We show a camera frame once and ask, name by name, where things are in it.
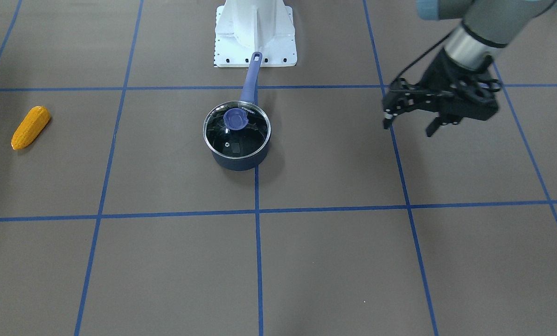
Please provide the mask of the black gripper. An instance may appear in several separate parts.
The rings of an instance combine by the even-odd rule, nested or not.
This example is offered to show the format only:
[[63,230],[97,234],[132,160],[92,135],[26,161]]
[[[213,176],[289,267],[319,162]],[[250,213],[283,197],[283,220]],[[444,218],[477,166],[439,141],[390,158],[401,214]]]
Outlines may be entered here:
[[398,116],[415,110],[437,114],[425,129],[428,138],[460,119],[486,121],[498,112],[496,94],[501,89],[502,83],[487,67],[467,70],[441,49],[419,82],[407,81],[403,70],[390,83],[384,96],[383,129],[389,130]]

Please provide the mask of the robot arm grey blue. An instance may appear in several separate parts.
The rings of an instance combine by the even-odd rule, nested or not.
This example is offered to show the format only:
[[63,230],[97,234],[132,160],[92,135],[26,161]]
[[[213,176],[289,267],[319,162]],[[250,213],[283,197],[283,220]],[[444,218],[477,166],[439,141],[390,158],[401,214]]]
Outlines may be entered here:
[[460,23],[430,47],[438,53],[419,82],[409,83],[400,72],[390,83],[382,99],[383,127],[404,113],[433,112],[425,130],[431,137],[440,127],[486,121],[498,112],[496,94],[504,85],[490,66],[528,23],[557,8],[557,0],[417,0],[416,8],[425,21]]

